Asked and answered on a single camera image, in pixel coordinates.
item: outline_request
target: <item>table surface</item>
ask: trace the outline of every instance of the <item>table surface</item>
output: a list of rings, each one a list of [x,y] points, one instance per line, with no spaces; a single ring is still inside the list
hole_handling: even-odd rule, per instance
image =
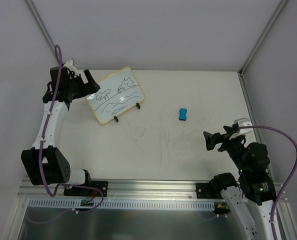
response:
[[[91,70],[96,82],[114,70]],[[236,72],[135,70],[146,99],[141,108],[100,125],[86,99],[74,100],[64,120],[60,150],[71,168],[92,178],[211,180],[238,171],[226,152],[206,150],[203,131],[224,133],[249,118]],[[187,120],[179,120],[180,108]],[[247,135],[247,144],[255,141]]]

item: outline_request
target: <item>small whiteboard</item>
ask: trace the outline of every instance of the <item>small whiteboard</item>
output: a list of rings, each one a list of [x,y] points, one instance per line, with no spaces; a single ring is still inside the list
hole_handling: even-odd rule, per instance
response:
[[[145,95],[130,67],[98,82],[100,90],[86,99],[100,124],[106,124],[141,103]]]

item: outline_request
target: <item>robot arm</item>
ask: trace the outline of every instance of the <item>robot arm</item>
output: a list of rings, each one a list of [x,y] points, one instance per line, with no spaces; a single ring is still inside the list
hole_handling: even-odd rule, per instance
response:
[[[251,125],[252,123],[244,118],[234,121],[232,127],[224,126],[225,134],[204,132],[207,150],[213,150],[216,144],[221,143],[218,151],[227,151],[238,168],[240,187],[248,199],[251,213],[241,198],[238,185],[231,173],[216,175],[205,191],[220,194],[225,199],[245,239],[272,240],[274,237],[270,212],[276,199],[276,191],[266,171],[270,163],[267,147],[257,142],[244,147],[245,134],[250,131],[240,130],[239,127]],[[277,221],[275,229],[277,238],[281,239]]]
[[[52,104],[54,89],[56,86],[59,67],[50,69],[51,82],[47,84],[47,91],[43,96],[44,114],[37,138],[31,149],[22,151],[21,160],[24,164],[28,177],[33,185],[42,185],[39,169],[40,142],[44,141],[42,149],[43,172],[47,184],[72,184],[81,185],[91,180],[86,170],[73,169],[68,160],[59,150],[60,135],[66,114],[74,99],[79,99],[96,93],[100,86],[94,81],[90,71],[84,70],[87,83],[84,83],[80,74],[73,66],[73,61],[65,62],[62,67],[59,80],[58,92],[55,98],[52,112],[49,112]],[[50,115],[44,138],[44,130],[47,117]]]

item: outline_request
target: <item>blue eraser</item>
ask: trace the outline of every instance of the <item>blue eraser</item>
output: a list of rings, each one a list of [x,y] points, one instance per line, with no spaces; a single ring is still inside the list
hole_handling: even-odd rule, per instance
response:
[[[188,110],[186,108],[179,109],[179,120],[186,121]]]

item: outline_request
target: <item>white slotted strip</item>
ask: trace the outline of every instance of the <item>white slotted strip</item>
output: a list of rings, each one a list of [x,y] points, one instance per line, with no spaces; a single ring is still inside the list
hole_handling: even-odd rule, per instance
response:
[[[79,208],[90,209],[92,206],[81,206],[82,199],[75,198],[31,198],[30,207],[43,208]],[[161,201],[161,200],[120,200],[105,199],[99,209],[123,210],[183,210],[183,211],[213,211],[215,206],[212,201]]]

